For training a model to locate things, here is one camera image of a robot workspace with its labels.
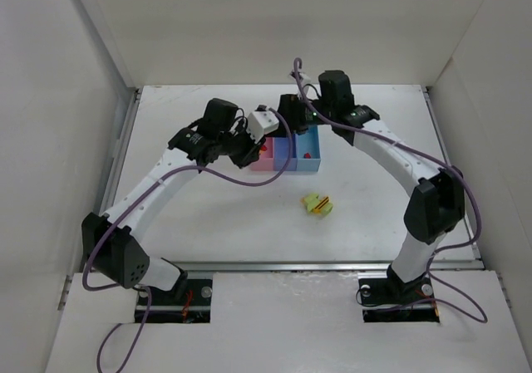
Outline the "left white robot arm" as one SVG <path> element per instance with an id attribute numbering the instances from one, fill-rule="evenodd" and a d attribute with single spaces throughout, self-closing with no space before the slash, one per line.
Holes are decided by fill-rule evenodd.
<path id="1" fill-rule="evenodd" d="M 82 284 L 91 270 L 112 281 L 113 287 L 144 292 L 160 290 L 174 299 L 185 292 L 188 274 L 177 265 L 150 256 L 141 244 L 152 221 L 191 180 L 210 171 L 209 165 L 227 156 L 243 168 L 259 158 L 266 138 L 285 122 L 276 112 L 260 106 L 248 115 L 214 98 L 204 114 L 178 131 L 168 142 L 153 169 L 102 214 L 89 213 L 81 224 L 86 266 Z"/>

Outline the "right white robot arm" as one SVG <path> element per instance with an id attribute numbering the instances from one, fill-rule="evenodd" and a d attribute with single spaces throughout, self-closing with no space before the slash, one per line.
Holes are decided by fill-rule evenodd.
<path id="1" fill-rule="evenodd" d="M 344 71 L 323 72 L 318 98 L 307 91 L 311 81 L 300 70 L 289 74 L 298 88 L 283 95 L 278 111 L 290 130 L 301 135 L 310 127 L 328 124 L 332 131 L 376 161 L 405 190 L 409 201 L 403 216 L 406 238 L 387 269 L 385 301 L 407 302 L 426 275 L 426 267 L 441 240 L 465 215 L 464 190 L 452 169 L 406 150 L 371 107 L 356 103 Z"/>

